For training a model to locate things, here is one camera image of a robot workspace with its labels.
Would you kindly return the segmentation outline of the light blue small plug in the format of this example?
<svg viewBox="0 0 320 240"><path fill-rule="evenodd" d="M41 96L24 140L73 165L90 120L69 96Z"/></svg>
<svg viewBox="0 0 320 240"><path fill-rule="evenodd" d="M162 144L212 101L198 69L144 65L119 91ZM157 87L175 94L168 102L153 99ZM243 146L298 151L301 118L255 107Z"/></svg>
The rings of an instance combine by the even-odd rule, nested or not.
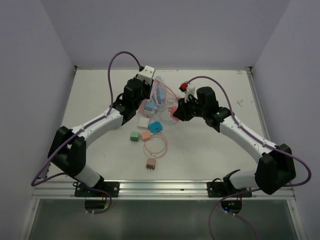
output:
<svg viewBox="0 0 320 240"><path fill-rule="evenodd" d="M144 105L144 109L152 114L154 114L157 110L157 106L151 102L151 101L147 101Z"/></svg>

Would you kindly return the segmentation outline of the pink power strip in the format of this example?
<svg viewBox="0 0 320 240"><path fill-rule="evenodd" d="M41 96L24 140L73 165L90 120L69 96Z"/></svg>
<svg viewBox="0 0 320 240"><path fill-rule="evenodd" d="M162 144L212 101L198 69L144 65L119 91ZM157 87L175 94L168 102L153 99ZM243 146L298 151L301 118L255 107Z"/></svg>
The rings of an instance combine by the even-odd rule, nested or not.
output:
<svg viewBox="0 0 320 240"><path fill-rule="evenodd" d="M145 114L144 111L145 111L145 105L146 105L147 102L148 102L148 101L147 101L146 99L144 99L144 100L141 102L141 104L140 104L140 106L139 106L139 108L138 108L138 113L139 113L140 115L144 115L144 114Z"/></svg>

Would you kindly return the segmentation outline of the light blue power strip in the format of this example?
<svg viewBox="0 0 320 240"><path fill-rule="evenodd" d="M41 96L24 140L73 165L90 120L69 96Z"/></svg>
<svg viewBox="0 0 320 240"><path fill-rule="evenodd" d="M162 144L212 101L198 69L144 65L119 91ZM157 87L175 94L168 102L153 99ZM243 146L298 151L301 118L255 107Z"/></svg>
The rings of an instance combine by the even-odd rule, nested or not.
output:
<svg viewBox="0 0 320 240"><path fill-rule="evenodd" d="M166 91L162 86L162 83L162 78L156 76L151 90L150 100L158 107L163 106L166 103Z"/></svg>

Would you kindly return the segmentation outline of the silver white charger block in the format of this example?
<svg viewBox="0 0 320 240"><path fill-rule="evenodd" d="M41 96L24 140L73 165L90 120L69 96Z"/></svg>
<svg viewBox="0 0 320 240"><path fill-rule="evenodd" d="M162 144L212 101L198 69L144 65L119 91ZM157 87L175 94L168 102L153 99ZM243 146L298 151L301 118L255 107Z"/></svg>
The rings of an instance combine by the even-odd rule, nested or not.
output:
<svg viewBox="0 0 320 240"><path fill-rule="evenodd" d="M147 118L152 118L154 116L154 112L153 111L149 111L149 110L146 110L144 109L143 110L143 116L147 117Z"/></svg>

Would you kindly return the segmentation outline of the white charger plug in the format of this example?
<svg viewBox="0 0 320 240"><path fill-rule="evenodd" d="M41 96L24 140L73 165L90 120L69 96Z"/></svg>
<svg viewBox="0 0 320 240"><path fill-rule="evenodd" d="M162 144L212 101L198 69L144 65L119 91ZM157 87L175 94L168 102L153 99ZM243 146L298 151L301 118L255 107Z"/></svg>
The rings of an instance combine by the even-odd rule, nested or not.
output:
<svg viewBox="0 0 320 240"><path fill-rule="evenodd" d="M140 129L148 129L150 119L147 117L140 117L137 123L137 127Z"/></svg>

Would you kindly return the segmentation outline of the pink square charger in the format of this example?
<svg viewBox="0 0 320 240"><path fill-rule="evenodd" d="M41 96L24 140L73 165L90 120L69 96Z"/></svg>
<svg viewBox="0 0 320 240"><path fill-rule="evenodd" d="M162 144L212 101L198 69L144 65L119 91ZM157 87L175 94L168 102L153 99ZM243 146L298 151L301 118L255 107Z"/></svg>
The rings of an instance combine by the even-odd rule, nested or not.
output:
<svg viewBox="0 0 320 240"><path fill-rule="evenodd" d="M170 117L176 122L179 121L179 119L174 116L174 113L176 112L177 109L178 109L178 107L176 105L169 107Z"/></svg>

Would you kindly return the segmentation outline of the blue square charger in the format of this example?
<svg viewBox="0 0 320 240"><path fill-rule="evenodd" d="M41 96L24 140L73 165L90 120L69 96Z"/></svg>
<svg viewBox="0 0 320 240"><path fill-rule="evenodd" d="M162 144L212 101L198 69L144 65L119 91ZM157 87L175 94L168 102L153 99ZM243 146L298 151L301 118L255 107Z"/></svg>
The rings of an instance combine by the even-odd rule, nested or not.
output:
<svg viewBox="0 0 320 240"><path fill-rule="evenodd" d="M155 121L148 125L148 129L151 133L158 133L163 130L163 125L159 121Z"/></svg>

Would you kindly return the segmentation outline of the green plug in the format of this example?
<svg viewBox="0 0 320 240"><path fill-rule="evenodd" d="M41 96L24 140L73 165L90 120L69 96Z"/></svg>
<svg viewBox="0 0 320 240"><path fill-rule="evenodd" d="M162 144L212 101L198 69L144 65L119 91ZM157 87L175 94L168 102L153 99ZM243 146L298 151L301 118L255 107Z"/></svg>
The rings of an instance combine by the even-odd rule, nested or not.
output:
<svg viewBox="0 0 320 240"><path fill-rule="evenodd" d="M134 142L134 143L136 143L136 142L139 142L139 140L140 140L140 133L139 132L137 132L137 131L132 131L131 133L130 133L130 141L131 142Z"/></svg>

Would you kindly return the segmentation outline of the pink charger plug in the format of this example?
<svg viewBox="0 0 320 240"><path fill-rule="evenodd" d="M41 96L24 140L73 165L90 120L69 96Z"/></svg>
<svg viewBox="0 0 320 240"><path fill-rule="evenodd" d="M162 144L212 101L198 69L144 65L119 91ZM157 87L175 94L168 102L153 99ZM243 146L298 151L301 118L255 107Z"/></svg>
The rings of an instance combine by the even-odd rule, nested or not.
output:
<svg viewBox="0 0 320 240"><path fill-rule="evenodd" d="M144 131L141 134L141 139L146 142L151 139L151 133L149 131Z"/></svg>

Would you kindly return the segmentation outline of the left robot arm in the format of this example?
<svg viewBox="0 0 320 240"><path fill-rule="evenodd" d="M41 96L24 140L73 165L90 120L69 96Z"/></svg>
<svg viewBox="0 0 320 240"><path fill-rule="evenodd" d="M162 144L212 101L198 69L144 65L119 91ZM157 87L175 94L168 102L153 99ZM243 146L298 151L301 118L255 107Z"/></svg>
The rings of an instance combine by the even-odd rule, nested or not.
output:
<svg viewBox="0 0 320 240"><path fill-rule="evenodd" d="M50 162L69 177L84 183L92 196L101 195L104 190L103 177L87 164L87 147L104 134L130 121L142 101L150 97L153 81L153 78L135 76L128 80L123 93L105 112L82 125L60 127L48 153Z"/></svg>

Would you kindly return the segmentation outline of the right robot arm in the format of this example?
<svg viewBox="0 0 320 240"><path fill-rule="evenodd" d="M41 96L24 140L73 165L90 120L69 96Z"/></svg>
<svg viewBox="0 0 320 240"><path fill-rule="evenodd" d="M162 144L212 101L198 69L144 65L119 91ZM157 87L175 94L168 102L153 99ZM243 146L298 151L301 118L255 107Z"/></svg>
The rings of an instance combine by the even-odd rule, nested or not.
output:
<svg viewBox="0 0 320 240"><path fill-rule="evenodd" d="M286 144L276 145L244 125L227 107L221 107L216 94L209 86L194 89L183 84L184 97L178 100L173 116L183 122L194 117L202 118L218 133L230 138L256 162L255 170L236 169L223 177L222 190L235 196L240 190L259 188L271 195L296 177L292 150Z"/></svg>

